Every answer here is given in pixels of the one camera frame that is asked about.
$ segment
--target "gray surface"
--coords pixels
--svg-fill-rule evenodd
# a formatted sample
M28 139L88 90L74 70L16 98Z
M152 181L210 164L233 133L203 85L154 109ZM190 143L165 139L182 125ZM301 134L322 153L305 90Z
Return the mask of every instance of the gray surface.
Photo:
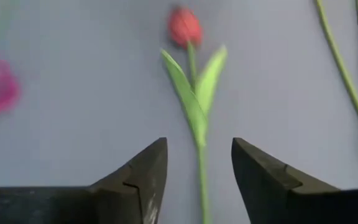
M200 65L229 51L211 112L215 223L248 223L230 158L239 136L311 175L358 187L358 119L312 0L181 1L205 31ZM160 136L169 144L161 223L200 223L195 148L159 56L173 1L21 0L0 54L23 96L0 114L0 185L83 185ZM354 1L325 0L358 87Z

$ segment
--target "gray background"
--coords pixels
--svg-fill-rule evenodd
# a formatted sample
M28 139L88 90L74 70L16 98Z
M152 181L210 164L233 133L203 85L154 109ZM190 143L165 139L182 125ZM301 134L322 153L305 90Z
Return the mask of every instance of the gray background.
M358 88L355 1L325 0ZM195 147L159 55L163 0L21 0L0 54L22 85L0 114L0 186L86 185L166 136L160 223L201 223ZM221 44L229 58L210 117L215 223L248 223L232 172L234 136L344 189L358 187L358 118L312 0L192 0L204 27L200 66Z

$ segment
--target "red tulip bud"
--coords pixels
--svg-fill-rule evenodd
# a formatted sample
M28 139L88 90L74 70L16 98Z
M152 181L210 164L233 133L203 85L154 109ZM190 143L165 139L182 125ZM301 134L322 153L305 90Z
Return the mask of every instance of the red tulip bud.
M203 35L200 22L190 9L178 7L172 11L169 19L171 38L180 46L187 48L187 43L199 45Z

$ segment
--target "table surface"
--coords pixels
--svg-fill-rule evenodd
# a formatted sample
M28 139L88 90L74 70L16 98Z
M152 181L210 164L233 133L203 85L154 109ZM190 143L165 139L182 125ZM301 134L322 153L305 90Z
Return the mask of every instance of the table surface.
M248 223L231 141L343 189L358 188L358 118L312 0L21 0L0 43L22 85L0 114L0 186L88 185L159 137L168 138L160 223L200 223L195 147L160 49L171 46L171 7L194 9L204 28L199 67L229 56L211 110L209 196L215 223ZM354 1L325 0L358 89Z

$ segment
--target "green leaf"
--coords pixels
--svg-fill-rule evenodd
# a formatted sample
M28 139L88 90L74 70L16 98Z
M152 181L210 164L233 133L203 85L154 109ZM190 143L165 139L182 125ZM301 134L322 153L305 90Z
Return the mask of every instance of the green leaf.
M206 145L208 120L206 119L195 94L191 90L189 81L187 80L187 77L183 73L181 67L168 54L168 52L162 50L161 53L171 76L173 85L175 86L184 110L186 111L189 125L197 143L197 148L203 149Z
M222 46L211 57L200 79L196 82L195 94L206 117L208 117L209 109L211 109L216 85L226 62L226 57L227 50L225 46Z

